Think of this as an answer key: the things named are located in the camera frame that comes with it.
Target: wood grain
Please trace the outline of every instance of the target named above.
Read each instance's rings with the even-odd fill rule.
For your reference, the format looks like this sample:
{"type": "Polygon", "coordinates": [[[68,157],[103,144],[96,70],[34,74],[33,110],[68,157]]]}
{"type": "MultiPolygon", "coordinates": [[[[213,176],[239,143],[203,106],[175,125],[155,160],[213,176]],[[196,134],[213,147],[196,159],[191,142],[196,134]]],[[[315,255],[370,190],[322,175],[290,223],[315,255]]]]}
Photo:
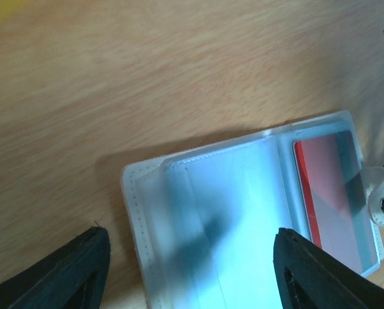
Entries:
{"type": "Polygon", "coordinates": [[[349,109],[383,164],[383,28],[384,0],[26,5],[0,24],[0,282],[96,221],[103,307],[144,308],[119,184],[138,160],[349,109]]]}

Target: wallet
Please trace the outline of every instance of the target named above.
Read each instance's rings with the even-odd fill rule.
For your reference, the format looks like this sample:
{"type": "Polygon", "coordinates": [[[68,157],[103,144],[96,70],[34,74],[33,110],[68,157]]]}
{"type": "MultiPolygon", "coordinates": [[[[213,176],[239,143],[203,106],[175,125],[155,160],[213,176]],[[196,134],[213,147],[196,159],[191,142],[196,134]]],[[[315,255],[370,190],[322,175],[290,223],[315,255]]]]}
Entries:
{"type": "Polygon", "coordinates": [[[280,227],[371,274],[384,249],[363,166],[348,111],[128,165],[122,190],[150,308],[282,308],[280,227]]]}

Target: card holder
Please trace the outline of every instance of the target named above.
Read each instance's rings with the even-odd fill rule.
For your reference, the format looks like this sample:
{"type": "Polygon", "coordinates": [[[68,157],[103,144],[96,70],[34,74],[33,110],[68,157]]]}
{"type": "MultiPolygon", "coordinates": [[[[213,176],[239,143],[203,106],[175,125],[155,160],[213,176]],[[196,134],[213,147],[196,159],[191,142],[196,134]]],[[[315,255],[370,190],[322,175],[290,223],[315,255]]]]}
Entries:
{"type": "MultiPolygon", "coordinates": [[[[341,132],[351,136],[359,171],[363,157],[348,112],[127,166],[123,195],[149,306],[280,308],[273,269],[278,228],[313,240],[295,144],[341,132]]],[[[323,205],[314,200],[317,214],[323,205]]],[[[368,259],[355,252],[353,261],[366,254],[364,266],[354,269],[366,276],[384,251],[366,207],[358,212],[369,229],[347,231],[374,253],[368,259]]],[[[320,223],[323,244],[336,239],[328,231],[333,217],[320,223]]],[[[336,257],[336,245],[328,248],[336,257]]]]}

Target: black object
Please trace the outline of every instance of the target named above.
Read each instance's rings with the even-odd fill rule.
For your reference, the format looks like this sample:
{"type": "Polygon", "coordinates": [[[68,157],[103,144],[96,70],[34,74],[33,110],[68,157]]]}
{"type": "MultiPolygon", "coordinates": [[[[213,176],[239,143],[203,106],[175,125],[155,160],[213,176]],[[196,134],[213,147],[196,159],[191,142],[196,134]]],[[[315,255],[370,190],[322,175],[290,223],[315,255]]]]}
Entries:
{"type": "Polygon", "coordinates": [[[99,308],[110,264],[107,231],[92,227],[0,284],[0,309],[99,308]]]}
{"type": "Polygon", "coordinates": [[[384,309],[384,289],[291,229],[279,229],[273,263],[284,309],[384,309]]]}

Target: card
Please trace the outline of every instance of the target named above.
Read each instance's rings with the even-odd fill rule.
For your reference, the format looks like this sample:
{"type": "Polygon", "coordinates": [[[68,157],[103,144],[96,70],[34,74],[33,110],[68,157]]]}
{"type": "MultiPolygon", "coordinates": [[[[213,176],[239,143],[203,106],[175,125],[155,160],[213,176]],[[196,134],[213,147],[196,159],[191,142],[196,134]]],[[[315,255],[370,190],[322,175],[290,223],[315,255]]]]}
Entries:
{"type": "Polygon", "coordinates": [[[362,274],[377,255],[351,132],[301,140],[294,150],[312,242],[362,274]]]}

